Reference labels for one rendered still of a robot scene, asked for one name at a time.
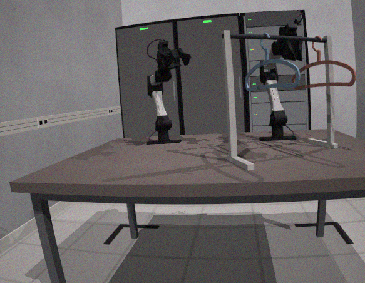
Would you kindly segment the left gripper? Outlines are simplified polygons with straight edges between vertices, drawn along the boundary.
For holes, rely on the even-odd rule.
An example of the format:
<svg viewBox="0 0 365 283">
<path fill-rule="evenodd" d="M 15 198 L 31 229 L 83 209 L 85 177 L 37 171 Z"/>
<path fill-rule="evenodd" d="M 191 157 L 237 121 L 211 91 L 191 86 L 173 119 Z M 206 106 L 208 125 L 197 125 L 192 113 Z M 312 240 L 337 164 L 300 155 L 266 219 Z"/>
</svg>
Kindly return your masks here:
<svg viewBox="0 0 365 283">
<path fill-rule="evenodd" d="M 297 49 L 294 49 L 297 48 Z M 287 41 L 284 40 L 282 45 L 284 54 L 282 57 L 287 60 L 302 61 L 302 41 Z"/>
</svg>

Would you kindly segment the brown clothes hanger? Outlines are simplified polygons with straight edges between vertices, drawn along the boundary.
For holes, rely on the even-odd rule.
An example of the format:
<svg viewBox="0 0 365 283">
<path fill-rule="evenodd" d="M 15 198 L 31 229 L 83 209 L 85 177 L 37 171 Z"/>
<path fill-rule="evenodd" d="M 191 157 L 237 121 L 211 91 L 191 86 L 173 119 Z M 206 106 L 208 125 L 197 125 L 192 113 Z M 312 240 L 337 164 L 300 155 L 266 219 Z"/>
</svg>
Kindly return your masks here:
<svg viewBox="0 0 365 283">
<path fill-rule="evenodd" d="M 299 70 L 300 73 L 303 72 L 305 69 L 310 68 L 312 66 L 317 66 L 320 64 L 335 64 L 335 65 L 342 66 L 342 67 L 348 69 L 352 74 L 352 79 L 349 83 L 337 82 L 337 83 L 316 83 L 316 84 L 310 84 L 310 85 L 302 85 L 302 86 L 298 86 L 298 87 L 294 88 L 295 90 L 304 89 L 304 88 L 322 87 L 322 86 L 352 86 L 354 84 L 354 82 L 356 80 L 356 72 L 355 72 L 354 68 L 352 68 L 351 66 L 349 66 L 346 63 L 342 63 L 339 61 L 331 61 L 331 60 L 321 61 L 321 51 L 316 50 L 314 48 L 314 42 L 312 42 L 312 48 L 315 52 L 317 52 L 317 62 L 313 62 L 313 63 L 305 65 L 304 67 L 302 67 Z"/>
</svg>

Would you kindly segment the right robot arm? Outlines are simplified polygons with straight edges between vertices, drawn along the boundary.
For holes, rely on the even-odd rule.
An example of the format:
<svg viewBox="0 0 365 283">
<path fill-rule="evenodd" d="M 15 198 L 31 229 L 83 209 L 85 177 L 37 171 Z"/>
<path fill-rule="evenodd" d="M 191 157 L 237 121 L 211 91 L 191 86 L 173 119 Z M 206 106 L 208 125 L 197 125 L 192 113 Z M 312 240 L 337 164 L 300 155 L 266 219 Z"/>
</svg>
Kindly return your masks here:
<svg viewBox="0 0 365 283">
<path fill-rule="evenodd" d="M 168 41 L 159 41 L 158 50 L 161 49 L 163 52 L 170 51 L 168 48 Z M 154 75 L 147 76 L 147 87 L 148 95 L 152 98 L 155 103 L 155 109 L 157 113 L 157 121 L 155 123 L 155 131 L 158 132 L 158 140 L 148 141 L 149 144 L 166 144 L 166 143 L 180 143 L 182 140 L 170 140 L 168 131 L 172 127 L 172 121 L 165 111 L 162 94 L 163 94 L 163 82 L 168 82 L 172 78 L 171 71 L 165 71 L 162 68 L 160 57 L 157 53 L 158 70 L 155 71 Z M 158 82 L 158 83 L 157 83 Z"/>
</svg>

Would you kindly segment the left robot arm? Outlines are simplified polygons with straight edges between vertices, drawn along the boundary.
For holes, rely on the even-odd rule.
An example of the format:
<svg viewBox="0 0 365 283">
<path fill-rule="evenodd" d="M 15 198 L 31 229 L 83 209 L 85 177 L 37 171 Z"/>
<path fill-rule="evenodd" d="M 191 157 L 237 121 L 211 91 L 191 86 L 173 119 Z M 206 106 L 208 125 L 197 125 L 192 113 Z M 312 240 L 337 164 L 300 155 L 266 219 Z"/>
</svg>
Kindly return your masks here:
<svg viewBox="0 0 365 283">
<path fill-rule="evenodd" d="M 297 36 L 297 26 L 299 22 L 287 23 L 285 27 L 279 28 L 279 36 Z M 277 44 L 276 44 L 277 43 Z M 284 40 L 274 41 L 269 53 L 269 59 L 280 59 L 284 54 L 282 45 Z M 270 72 L 264 72 L 265 69 L 270 69 Z M 267 64 L 260 67 L 260 82 L 263 85 L 269 85 L 277 83 L 278 73 L 276 63 Z M 272 127 L 272 137 L 259 137 L 260 141 L 273 141 L 273 140 L 296 140 L 295 136 L 283 136 L 283 126 L 287 123 L 287 116 L 283 109 L 277 88 L 266 88 L 271 107 L 270 123 Z M 295 137 L 295 138 L 294 138 Z"/>
</svg>

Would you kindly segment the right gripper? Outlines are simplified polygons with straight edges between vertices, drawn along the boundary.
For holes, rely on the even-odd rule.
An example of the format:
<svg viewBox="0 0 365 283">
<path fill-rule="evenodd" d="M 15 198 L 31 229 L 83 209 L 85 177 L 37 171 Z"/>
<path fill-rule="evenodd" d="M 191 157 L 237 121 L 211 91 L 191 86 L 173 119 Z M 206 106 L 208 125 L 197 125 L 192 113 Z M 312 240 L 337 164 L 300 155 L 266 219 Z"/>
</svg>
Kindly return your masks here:
<svg viewBox="0 0 365 283">
<path fill-rule="evenodd" d="M 179 68 L 181 64 L 178 61 L 178 58 L 181 58 L 184 65 L 188 65 L 191 56 L 183 52 L 181 48 L 171 49 L 170 51 L 163 52 L 161 49 L 157 51 L 160 57 L 160 61 L 162 64 L 162 68 L 165 71 L 169 71 L 171 69 Z M 169 68 L 169 69 L 167 69 Z"/>
</svg>

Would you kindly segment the white garment rack with dark rail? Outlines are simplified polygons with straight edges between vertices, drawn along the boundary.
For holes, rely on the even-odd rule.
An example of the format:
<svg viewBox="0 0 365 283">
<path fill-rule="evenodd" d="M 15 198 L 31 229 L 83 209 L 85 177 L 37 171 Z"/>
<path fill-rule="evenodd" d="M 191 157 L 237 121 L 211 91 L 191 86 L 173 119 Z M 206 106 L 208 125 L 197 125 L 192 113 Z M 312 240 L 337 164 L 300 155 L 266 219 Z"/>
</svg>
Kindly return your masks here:
<svg viewBox="0 0 365 283">
<path fill-rule="evenodd" d="M 222 31 L 222 47 L 224 56 L 224 73 L 225 73 L 225 92 L 227 104 L 227 126 L 229 154 L 227 160 L 244 168 L 245 170 L 254 170 L 254 164 L 237 156 L 237 131 L 235 117 L 235 94 L 234 94 L 234 74 L 232 64 L 231 39 L 272 39 L 287 41 L 310 41 L 324 43 L 325 60 L 333 61 L 332 57 L 332 39 L 331 36 L 323 36 L 322 41 L 319 38 L 300 37 L 300 36 L 278 36 L 264 34 L 231 34 L 230 30 Z M 334 82 L 333 64 L 325 64 L 326 83 Z M 327 141 L 308 139 L 308 143 L 328 148 L 338 148 L 334 143 L 335 115 L 334 115 L 334 86 L 326 87 L 327 99 Z"/>
</svg>

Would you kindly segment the blue plastic hanger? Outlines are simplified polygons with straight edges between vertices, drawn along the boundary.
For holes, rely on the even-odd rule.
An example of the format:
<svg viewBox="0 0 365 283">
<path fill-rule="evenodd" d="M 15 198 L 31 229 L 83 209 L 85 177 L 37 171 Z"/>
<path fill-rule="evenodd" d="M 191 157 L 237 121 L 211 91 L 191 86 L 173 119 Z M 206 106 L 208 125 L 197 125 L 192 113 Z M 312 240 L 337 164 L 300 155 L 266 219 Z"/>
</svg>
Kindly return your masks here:
<svg viewBox="0 0 365 283">
<path fill-rule="evenodd" d="M 283 59 L 269 59 L 269 49 L 264 48 L 263 43 L 262 43 L 263 39 L 260 40 L 261 43 L 261 47 L 262 49 L 265 50 L 265 61 L 260 62 L 259 64 L 255 65 L 248 73 L 247 76 L 245 77 L 245 87 L 247 91 L 254 91 L 254 90 L 260 90 L 260 89 L 264 89 L 264 88 L 296 88 L 299 85 L 300 82 L 300 71 L 298 69 L 298 67 L 286 60 Z M 269 59 L 269 60 L 268 60 Z M 290 68 L 292 68 L 295 72 L 296 72 L 296 80 L 294 83 L 276 83 L 276 84 L 269 84 L 269 85 L 260 85 L 260 86 L 254 86 L 249 88 L 248 86 L 248 78 L 249 76 L 258 68 L 260 68 L 263 65 L 267 65 L 267 64 L 271 64 L 271 63 L 280 63 L 280 64 L 284 64 Z"/>
</svg>

